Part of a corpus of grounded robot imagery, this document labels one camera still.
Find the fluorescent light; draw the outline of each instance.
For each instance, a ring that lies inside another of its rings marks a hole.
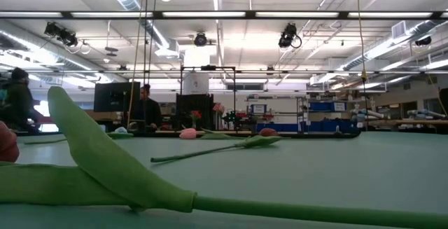
[[[397,83],[398,81],[401,81],[401,80],[409,78],[409,77],[410,76],[403,76],[403,77],[400,77],[400,78],[395,78],[395,79],[392,79],[391,81],[389,81],[387,83]]]
[[[431,12],[361,12],[362,18],[428,18]],[[349,18],[357,18],[358,13],[349,13]]]
[[[34,81],[40,81],[41,80],[38,76],[33,75],[33,74],[28,75],[28,78],[31,79],[31,80],[34,80]]]
[[[67,82],[67,83],[70,83],[72,85],[77,85],[77,86],[81,86],[81,87],[84,87],[84,88],[93,88],[95,86],[94,83],[92,83],[90,81],[85,81],[85,80],[80,79],[80,78],[68,77],[68,78],[64,78],[63,81]]]
[[[404,62],[402,62],[402,61],[394,62],[393,64],[390,64],[390,65],[388,65],[388,66],[386,66],[386,67],[383,67],[383,68],[381,69],[381,71],[388,71],[388,70],[390,70],[390,69],[395,69],[395,68],[399,67],[399,66],[402,65],[402,64],[404,64]]]
[[[447,65],[448,65],[448,60],[432,62],[430,64],[425,65],[424,67],[421,67],[420,70],[425,71],[427,69],[437,69],[439,67],[443,67],[443,66],[447,66]]]
[[[73,12],[71,14],[74,18],[137,18],[141,16],[142,18],[151,18],[153,16],[152,12]]]
[[[19,17],[19,18],[61,18],[60,12],[0,12],[0,18]]]
[[[366,83],[365,88],[373,88],[378,85],[381,85],[381,83]],[[364,85],[359,85],[358,89],[364,89]]]
[[[181,18],[181,17],[203,17],[203,18],[221,18],[221,17],[244,17],[246,12],[228,12],[228,11],[216,11],[216,12],[163,12],[163,17],[166,18]]]
[[[340,84],[337,84],[337,85],[332,86],[331,89],[336,90],[336,89],[343,88],[343,87],[344,87],[344,85],[342,85],[342,84],[340,83]]]
[[[257,12],[256,17],[259,18],[310,18],[310,17],[322,17],[322,18],[336,18],[339,15],[338,12]]]

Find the table surface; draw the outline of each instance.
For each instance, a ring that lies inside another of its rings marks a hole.
[[[18,163],[75,165],[62,138],[20,137]],[[162,157],[233,141],[133,138],[117,141],[143,165],[209,197],[448,214],[447,136],[367,132],[355,139],[289,139],[271,148],[224,151],[177,162]],[[0,205],[0,228],[377,228],[194,211],[127,207]]]

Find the hanging rope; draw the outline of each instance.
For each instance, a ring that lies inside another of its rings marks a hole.
[[[143,6],[140,6],[139,22],[141,21],[142,10],[143,10]],[[126,124],[127,128],[129,128],[129,124],[131,122],[132,103],[133,103],[133,98],[134,98],[135,69],[137,67],[137,56],[139,54],[139,43],[140,43],[140,23],[139,23],[139,26],[137,27],[137,45],[135,46],[134,71],[132,72],[131,99],[129,100],[129,111],[127,112],[127,124]]]
[[[364,38],[363,38],[363,23],[361,20],[361,0],[357,0],[358,3],[358,19],[359,19],[359,35],[361,37],[361,52],[363,57],[363,71],[361,72],[361,79],[363,80],[363,87],[364,87],[364,95],[365,93],[365,82],[367,80],[367,73],[365,71],[365,56],[364,56]],[[367,125],[365,126],[365,131],[368,131],[369,128],[369,110],[367,105],[367,97],[364,96],[365,99],[365,114],[367,117]]]

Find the man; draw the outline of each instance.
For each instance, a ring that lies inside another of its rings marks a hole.
[[[150,85],[144,85],[140,88],[140,100],[138,108],[133,113],[133,119],[146,120],[146,126],[149,126],[152,131],[156,131],[162,125],[162,114],[160,113],[159,104],[149,98],[150,88]],[[139,122],[140,130],[143,130],[143,124]]]
[[[33,119],[35,123],[37,122],[37,117],[34,115],[33,97],[28,84],[28,73],[20,68],[15,68],[11,74],[11,81],[6,87],[5,106],[0,117],[7,123],[35,133],[37,129],[28,124],[29,118]]]

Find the white cylinder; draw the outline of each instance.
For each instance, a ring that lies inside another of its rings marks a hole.
[[[183,94],[206,94],[209,92],[209,75],[191,71],[183,79]]]
[[[185,67],[201,67],[210,64],[210,54],[206,48],[191,48],[185,51]],[[209,92],[209,75],[185,69],[183,94],[206,94]]]

